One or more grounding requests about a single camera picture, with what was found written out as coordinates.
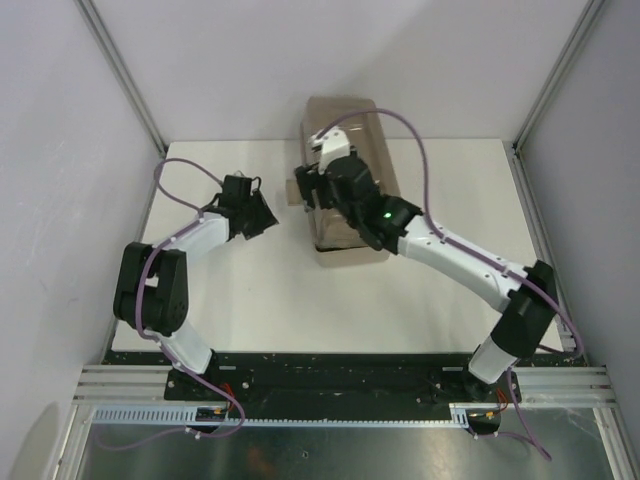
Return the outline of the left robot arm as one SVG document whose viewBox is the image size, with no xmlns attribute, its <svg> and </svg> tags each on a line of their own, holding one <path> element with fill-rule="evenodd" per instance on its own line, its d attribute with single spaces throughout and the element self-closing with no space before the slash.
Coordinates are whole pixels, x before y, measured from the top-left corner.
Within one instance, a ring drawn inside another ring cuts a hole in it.
<svg viewBox="0 0 640 480">
<path fill-rule="evenodd" d="M 214 397 L 221 376 L 209 368 L 214 351 L 188 320 L 188 268 L 236 236 L 249 240 L 278 224 L 261 192 L 262 179 L 227 175 L 194 219 L 154 244 L 132 242 L 123 251 L 113 300 L 116 319 L 156 343 L 174 367 L 189 372 L 197 398 Z"/>
</svg>

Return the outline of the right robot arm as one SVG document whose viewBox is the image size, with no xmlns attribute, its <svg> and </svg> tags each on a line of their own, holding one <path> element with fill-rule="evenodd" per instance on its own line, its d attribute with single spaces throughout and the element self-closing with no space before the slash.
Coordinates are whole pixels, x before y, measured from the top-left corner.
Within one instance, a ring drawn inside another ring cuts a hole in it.
<svg viewBox="0 0 640 480">
<path fill-rule="evenodd" d="M 462 391 L 469 399 L 486 400 L 509 368 L 539 348 L 556 315 L 550 265 L 536 261 L 522 266 L 500 260 L 427 221 L 418 206 L 383 193 L 366 163 L 354 153 L 325 169 L 298 166 L 294 175 L 306 209 L 335 210 L 367 247 L 427 265 L 499 313 L 461 376 Z"/>
</svg>

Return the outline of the translucent brown plastic toolbox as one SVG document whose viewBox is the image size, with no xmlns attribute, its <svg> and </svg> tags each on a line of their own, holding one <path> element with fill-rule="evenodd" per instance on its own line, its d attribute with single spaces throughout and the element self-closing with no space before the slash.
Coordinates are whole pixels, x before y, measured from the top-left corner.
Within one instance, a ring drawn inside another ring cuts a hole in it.
<svg viewBox="0 0 640 480">
<path fill-rule="evenodd" d="M 392 165 L 376 104 L 369 98 L 312 96 L 300 124 L 301 165 L 316 165 L 319 175 L 341 157 L 357 154 L 366 162 L 382 194 L 398 196 L 400 188 Z M 386 251 L 371 249 L 336 210 L 306 210 L 295 176 L 286 181 L 287 203 L 307 213 L 317 263 L 339 268 L 379 263 Z"/>
</svg>

